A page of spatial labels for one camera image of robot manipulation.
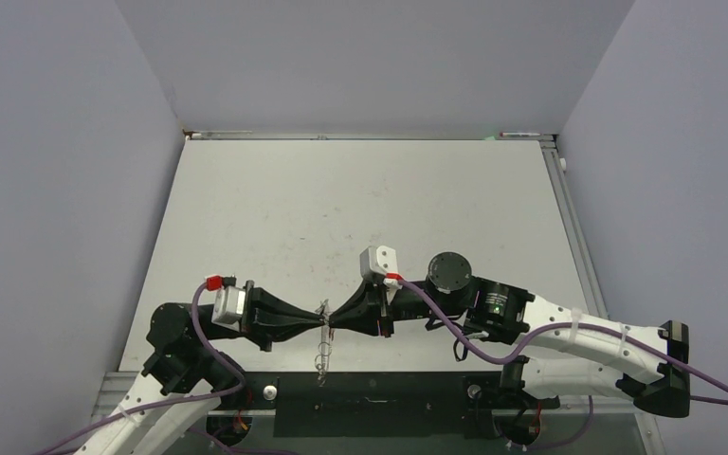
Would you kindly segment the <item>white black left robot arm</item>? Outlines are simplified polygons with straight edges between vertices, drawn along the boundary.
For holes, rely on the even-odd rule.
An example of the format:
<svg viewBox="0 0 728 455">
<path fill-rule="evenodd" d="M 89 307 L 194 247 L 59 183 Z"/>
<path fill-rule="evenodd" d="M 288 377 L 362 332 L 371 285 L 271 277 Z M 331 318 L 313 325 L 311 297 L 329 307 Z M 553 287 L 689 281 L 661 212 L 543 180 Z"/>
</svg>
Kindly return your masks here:
<svg viewBox="0 0 728 455">
<path fill-rule="evenodd" d="M 162 453 L 210 410 L 250 399 L 243 367 L 214 341 L 244 338 L 268 352 L 324 322 L 252 282 L 205 278 L 190 303 L 155 309 L 146 336 L 152 354 L 114 410 L 82 430 L 77 453 Z"/>
</svg>

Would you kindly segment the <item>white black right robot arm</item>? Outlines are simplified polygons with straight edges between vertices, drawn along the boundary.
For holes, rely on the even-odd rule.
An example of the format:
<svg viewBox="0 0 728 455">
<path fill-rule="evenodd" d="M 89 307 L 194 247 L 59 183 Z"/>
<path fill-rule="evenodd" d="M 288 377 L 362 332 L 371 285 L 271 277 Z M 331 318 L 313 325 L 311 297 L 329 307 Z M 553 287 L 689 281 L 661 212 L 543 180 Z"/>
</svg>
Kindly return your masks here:
<svg viewBox="0 0 728 455">
<path fill-rule="evenodd" d="M 679 321 L 635 326 L 585 314 L 480 278 L 451 251 L 435 255 L 418 282 L 403 280 L 388 247 L 364 251 L 360 269 L 362 284 L 329 318 L 333 329 L 390 337 L 397 321 L 446 327 L 466 353 L 502 367 L 498 393 L 511 406 L 598 395 L 658 416 L 689 414 L 689 331 Z"/>
</svg>

